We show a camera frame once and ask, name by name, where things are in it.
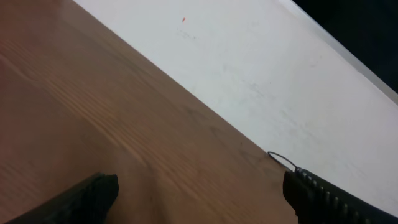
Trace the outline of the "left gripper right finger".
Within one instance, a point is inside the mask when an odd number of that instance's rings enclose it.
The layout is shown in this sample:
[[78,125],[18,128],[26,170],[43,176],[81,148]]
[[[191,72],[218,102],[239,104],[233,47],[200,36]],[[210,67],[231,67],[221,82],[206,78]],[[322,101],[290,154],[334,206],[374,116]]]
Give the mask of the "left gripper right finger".
[[301,224],[397,224],[397,217],[306,169],[286,171],[282,190]]

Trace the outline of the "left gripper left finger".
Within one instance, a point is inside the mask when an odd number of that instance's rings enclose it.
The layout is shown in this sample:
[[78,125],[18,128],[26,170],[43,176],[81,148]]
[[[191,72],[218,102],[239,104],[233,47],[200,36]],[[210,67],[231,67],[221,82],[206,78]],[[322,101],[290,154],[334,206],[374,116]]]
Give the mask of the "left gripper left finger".
[[97,173],[7,224],[104,224],[119,194],[116,174]]

